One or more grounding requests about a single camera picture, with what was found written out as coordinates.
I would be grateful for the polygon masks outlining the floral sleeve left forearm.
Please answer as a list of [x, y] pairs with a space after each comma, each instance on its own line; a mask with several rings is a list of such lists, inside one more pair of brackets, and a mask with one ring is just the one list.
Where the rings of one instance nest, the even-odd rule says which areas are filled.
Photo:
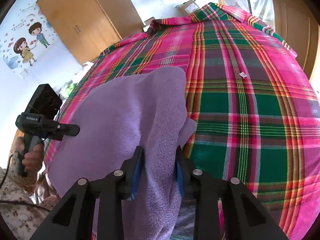
[[58, 203], [59, 197], [50, 196], [37, 207], [33, 206], [30, 196], [37, 186], [37, 173], [28, 172], [26, 178], [16, 174], [16, 168], [11, 166], [8, 170], [1, 168], [1, 200], [11, 203], [1, 204], [1, 215], [17, 239], [30, 239], [42, 221], [47, 217], [48, 211]]

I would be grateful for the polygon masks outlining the person left hand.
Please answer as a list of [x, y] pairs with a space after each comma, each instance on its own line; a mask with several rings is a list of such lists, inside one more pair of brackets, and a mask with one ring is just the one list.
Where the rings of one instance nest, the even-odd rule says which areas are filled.
[[[24, 150], [24, 142], [23, 137], [18, 137], [15, 143], [15, 152], [21, 153]], [[24, 159], [22, 160], [22, 164], [25, 166], [27, 171], [31, 172], [39, 172], [42, 168], [42, 163], [44, 159], [44, 144], [40, 143], [33, 147], [32, 150], [27, 152], [24, 155]]]

